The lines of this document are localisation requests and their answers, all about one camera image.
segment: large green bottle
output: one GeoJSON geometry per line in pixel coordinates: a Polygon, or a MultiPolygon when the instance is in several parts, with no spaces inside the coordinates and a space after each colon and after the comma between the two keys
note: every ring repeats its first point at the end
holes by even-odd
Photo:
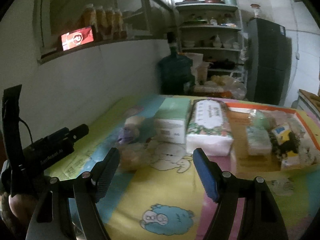
{"type": "Polygon", "coordinates": [[[161,93],[164,95],[187,95],[195,85],[191,74],[192,60],[178,55],[177,43],[173,32],[167,33],[171,54],[159,61],[161,93]]]}

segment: refrigerator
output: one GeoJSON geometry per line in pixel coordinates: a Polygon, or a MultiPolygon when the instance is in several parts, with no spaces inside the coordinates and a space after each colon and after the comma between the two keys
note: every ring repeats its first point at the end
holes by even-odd
{"type": "Polygon", "coordinates": [[[282,105],[287,93],[291,50],[285,28],[255,18],[248,24],[247,99],[252,102],[282,105]]]}

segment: blue gripper pad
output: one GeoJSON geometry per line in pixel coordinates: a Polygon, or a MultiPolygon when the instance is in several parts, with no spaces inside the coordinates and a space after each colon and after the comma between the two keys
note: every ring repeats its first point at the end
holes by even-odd
{"type": "Polygon", "coordinates": [[[207,196],[214,202],[220,199],[220,180],[222,171],[215,162],[210,162],[201,148],[193,151],[193,164],[196,167],[207,196]]]}

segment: phone screen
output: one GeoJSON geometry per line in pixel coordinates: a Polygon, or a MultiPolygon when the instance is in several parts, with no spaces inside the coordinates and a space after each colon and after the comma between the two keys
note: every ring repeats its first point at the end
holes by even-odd
{"type": "Polygon", "coordinates": [[[61,35],[63,50],[72,49],[74,47],[94,41],[92,28],[86,27],[61,35]]]}

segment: white shelving unit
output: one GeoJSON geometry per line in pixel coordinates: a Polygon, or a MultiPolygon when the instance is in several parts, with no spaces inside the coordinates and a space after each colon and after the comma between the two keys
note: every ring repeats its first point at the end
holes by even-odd
{"type": "MultiPolygon", "coordinates": [[[[204,54],[204,59],[207,56],[212,56],[218,60],[231,59],[236,62],[236,64],[241,63],[239,60],[239,55],[241,48],[244,47],[243,41],[243,23],[241,10],[238,6],[220,3],[189,3],[189,4],[179,4],[175,6],[178,11],[180,18],[183,18],[180,22],[188,21],[188,18],[192,14],[196,17],[202,16],[204,19],[210,19],[210,17],[215,18],[219,14],[231,14],[233,15],[234,23],[237,27],[229,27],[224,25],[210,25],[210,24],[194,24],[194,25],[184,25],[180,24],[178,38],[179,45],[182,51],[188,52],[201,52],[204,54]],[[183,48],[183,40],[194,40],[196,43],[199,40],[207,40],[212,36],[219,34],[220,40],[222,42],[233,40],[237,41],[240,45],[240,49],[226,49],[226,48],[216,48],[216,47],[199,47],[197,44],[192,48],[183,48]]],[[[237,77],[245,85],[247,83],[247,71],[242,65],[236,65],[232,70],[227,69],[208,69],[209,73],[217,72],[217,74],[230,75],[231,77],[237,77]]]]}

